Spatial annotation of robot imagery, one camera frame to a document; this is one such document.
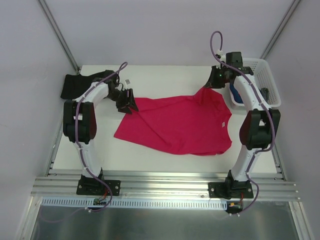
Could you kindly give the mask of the pink t shirt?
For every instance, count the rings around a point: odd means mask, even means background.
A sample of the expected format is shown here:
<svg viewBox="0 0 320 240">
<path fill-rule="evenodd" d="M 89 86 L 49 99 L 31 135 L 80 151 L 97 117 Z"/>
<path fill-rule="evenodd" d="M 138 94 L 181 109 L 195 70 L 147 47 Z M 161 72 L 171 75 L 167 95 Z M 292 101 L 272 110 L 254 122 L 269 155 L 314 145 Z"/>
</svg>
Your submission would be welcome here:
<svg viewBox="0 0 320 240">
<path fill-rule="evenodd" d="M 138 112 L 126 114 L 114 137 L 174 155 L 214 156 L 232 140 L 232 116 L 222 94 L 200 88 L 194 95 L 136 99 Z"/>
</svg>

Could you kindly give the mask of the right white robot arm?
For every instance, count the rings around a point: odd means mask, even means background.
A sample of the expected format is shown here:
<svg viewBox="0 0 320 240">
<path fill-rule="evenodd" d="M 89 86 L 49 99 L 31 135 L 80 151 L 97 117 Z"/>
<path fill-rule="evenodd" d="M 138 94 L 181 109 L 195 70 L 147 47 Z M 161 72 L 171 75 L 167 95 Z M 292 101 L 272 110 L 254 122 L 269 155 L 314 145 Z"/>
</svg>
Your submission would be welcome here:
<svg viewBox="0 0 320 240">
<path fill-rule="evenodd" d="M 229 170 L 223 184 L 216 193 L 224 192 L 228 197 L 236 197 L 250 185 L 250 173 L 261 153 L 272 149 L 281 114 L 264 99 L 252 69 L 243 65 L 240 52 L 214 53 L 219 63 L 211 68 L 206 88 L 222 89 L 227 83 L 239 93 L 246 110 L 246 117 L 239 130 L 241 150 L 235 165 Z"/>
</svg>

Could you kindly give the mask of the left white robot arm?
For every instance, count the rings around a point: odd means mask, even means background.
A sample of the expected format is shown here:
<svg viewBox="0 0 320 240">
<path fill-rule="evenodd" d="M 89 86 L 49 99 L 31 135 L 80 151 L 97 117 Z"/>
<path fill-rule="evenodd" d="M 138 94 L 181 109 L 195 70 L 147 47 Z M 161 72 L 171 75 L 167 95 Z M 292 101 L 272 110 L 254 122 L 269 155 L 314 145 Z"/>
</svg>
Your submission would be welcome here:
<svg viewBox="0 0 320 240">
<path fill-rule="evenodd" d="M 93 194 L 100 194 L 105 188 L 102 162 L 95 149 L 95 108 L 103 99 L 114 101 L 120 113 L 139 111 L 133 89 L 118 89 L 118 83 L 110 79 L 93 82 L 84 93 L 66 100 L 63 106 L 63 134 L 74 144 L 82 165 L 79 186 L 88 188 Z"/>
</svg>

